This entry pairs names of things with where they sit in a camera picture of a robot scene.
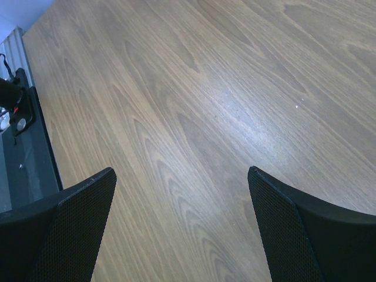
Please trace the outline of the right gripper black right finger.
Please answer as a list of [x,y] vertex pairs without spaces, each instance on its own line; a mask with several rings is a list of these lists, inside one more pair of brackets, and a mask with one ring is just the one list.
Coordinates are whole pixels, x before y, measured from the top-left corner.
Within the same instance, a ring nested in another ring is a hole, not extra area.
[[273,281],[375,281],[375,216],[323,201],[258,167],[248,183]]

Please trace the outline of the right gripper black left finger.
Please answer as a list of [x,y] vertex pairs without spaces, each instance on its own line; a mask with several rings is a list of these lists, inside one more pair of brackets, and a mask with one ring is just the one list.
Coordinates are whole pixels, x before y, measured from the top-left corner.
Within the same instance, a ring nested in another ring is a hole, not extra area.
[[91,281],[116,181],[107,167],[1,213],[1,281]]

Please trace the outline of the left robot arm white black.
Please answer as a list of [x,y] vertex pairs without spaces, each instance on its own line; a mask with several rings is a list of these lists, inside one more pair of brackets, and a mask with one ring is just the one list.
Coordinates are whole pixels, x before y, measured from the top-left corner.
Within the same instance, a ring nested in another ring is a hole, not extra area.
[[22,87],[1,78],[1,132],[9,128],[23,94]]

